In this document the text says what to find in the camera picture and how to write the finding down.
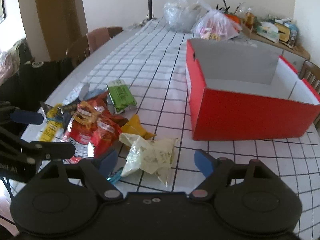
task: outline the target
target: beige plastic wrapper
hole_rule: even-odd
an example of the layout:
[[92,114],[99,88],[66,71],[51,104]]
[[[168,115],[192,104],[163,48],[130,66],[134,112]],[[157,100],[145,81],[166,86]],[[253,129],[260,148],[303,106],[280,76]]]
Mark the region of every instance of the beige plastic wrapper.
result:
[[121,173],[126,177],[138,169],[155,174],[158,179],[168,186],[170,168],[174,157],[174,144],[179,139],[162,139],[146,141],[139,135],[122,133],[119,141],[130,148],[127,162]]

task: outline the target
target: wooden chair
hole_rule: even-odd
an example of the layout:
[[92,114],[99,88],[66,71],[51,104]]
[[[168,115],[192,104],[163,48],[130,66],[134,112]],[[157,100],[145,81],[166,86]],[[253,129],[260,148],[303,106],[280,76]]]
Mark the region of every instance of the wooden chair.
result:
[[79,66],[80,63],[85,61],[89,56],[90,51],[87,36],[83,36],[76,40],[67,49],[67,57],[71,58],[74,67]]
[[[110,27],[108,32],[110,38],[118,35],[123,31],[122,27]],[[67,57],[70,57],[74,67],[79,66],[87,57],[90,56],[89,44],[87,36],[83,36],[80,39],[76,40],[71,46],[67,49]]]
[[[299,75],[300,79],[305,78],[311,86],[320,94],[320,68],[310,61],[305,61]],[[320,128],[320,115],[313,122],[316,129]]]

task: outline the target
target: open cardboard box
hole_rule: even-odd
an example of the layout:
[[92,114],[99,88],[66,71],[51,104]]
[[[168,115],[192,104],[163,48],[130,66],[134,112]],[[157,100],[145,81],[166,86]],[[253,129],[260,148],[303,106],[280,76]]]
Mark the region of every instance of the open cardboard box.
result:
[[242,43],[189,40],[187,83],[194,140],[300,137],[320,112],[286,59]]

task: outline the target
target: brown door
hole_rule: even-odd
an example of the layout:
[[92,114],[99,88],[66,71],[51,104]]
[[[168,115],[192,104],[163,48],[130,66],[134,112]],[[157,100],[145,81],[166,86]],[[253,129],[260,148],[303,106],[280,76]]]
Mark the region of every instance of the brown door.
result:
[[81,37],[75,0],[36,0],[36,6],[51,60],[64,58]]

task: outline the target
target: grid pattern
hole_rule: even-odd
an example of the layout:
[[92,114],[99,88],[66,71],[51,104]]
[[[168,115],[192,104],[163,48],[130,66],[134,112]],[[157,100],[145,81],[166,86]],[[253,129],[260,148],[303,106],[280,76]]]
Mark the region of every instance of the grid pattern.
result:
[[[102,60],[80,83],[90,83],[90,90],[105,89],[109,81],[123,79],[135,96],[138,108],[124,113],[131,118],[135,113],[156,139],[179,138],[168,187],[156,176],[143,171],[122,178],[116,187],[127,192],[177,192],[189,194],[204,176],[194,164],[194,151],[201,148],[215,158],[226,157],[236,163],[247,164],[259,159],[277,174],[301,199],[303,213],[295,233],[305,240],[320,235],[320,143],[312,125],[301,138],[252,141],[193,141],[190,107],[186,84],[186,41],[193,34],[167,31],[163,20],[147,23],[135,36],[120,45]],[[233,41],[253,45],[244,35]],[[119,142],[115,170],[123,167],[128,154]],[[79,180],[70,180],[79,184]],[[237,179],[232,183],[241,183]],[[13,187],[16,194],[23,184]]]

